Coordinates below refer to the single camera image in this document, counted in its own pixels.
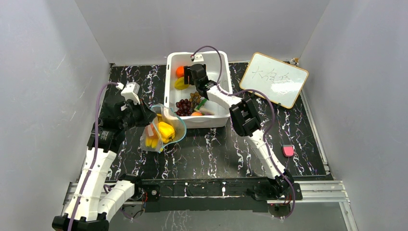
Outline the small orange pumpkin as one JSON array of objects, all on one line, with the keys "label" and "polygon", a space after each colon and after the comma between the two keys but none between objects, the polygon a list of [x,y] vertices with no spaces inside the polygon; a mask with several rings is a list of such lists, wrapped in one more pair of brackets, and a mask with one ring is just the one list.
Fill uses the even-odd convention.
[{"label": "small orange pumpkin", "polygon": [[155,130],[154,124],[150,124],[145,128],[145,133],[149,138],[156,138],[157,132]]}]

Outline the yellow banana bunch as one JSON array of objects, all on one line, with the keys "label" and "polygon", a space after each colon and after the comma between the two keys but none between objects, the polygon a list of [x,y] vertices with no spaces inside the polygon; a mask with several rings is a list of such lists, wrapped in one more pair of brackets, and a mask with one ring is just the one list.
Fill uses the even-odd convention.
[{"label": "yellow banana bunch", "polygon": [[155,149],[155,148],[157,147],[157,144],[158,144],[158,134],[157,134],[157,137],[156,137],[156,138],[149,138],[149,137],[147,137],[147,135],[146,135],[145,145],[146,145],[147,147],[150,147],[150,148]]}]

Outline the clear zip top bag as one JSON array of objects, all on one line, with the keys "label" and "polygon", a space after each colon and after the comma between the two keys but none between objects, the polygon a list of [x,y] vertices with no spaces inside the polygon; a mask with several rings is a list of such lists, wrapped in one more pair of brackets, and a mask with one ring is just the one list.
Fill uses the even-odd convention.
[{"label": "clear zip top bag", "polygon": [[150,110],[154,112],[155,118],[143,130],[140,138],[141,150],[160,153],[168,145],[185,137],[187,127],[173,109],[156,104]]}]

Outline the yellow bell pepper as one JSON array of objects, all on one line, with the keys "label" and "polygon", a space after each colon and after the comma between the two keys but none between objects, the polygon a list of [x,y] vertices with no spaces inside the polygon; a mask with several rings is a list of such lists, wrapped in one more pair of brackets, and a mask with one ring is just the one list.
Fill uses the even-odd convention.
[{"label": "yellow bell pepper", "polygon": [[169,143],[175,137],[175,129],[168,123],[161,121],[158,123],[158,130],[163,143]]}]

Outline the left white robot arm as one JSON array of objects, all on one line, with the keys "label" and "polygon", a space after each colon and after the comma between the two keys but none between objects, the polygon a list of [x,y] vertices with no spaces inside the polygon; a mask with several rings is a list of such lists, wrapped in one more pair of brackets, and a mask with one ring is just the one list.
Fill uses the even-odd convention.
[{"label": "left white robot arm", "polygon": [[107,231],[113,215],[127,199],[139,200],[144,193],[138,177],[125,174],[101,198],[111,164],[115,160],[125,132],[145,127],[156,114],[143,100],[122,96],[106,100],[87,143],[86,159],[78,185],[62,215],[55,216],[52,228],[56,231]]}]

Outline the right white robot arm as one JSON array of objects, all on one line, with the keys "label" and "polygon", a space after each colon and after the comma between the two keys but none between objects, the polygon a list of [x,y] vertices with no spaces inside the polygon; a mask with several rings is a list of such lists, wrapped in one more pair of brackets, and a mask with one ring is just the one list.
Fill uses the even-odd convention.
[{"label": "right white robot arm", "polygon": [[269,185],[250,190],[256,200],[268,198],[295,200],[294,180],[289,170],[280,163],[267,143],[267,130],[261,127],[261,119],[251,98],[239,98],[238,93],[225,92],[215,81],[210,80],[204,64],[184,66],[184,82],[196,87],[200,96],[228,109],[234,131],[243,137],[261,161]]}]

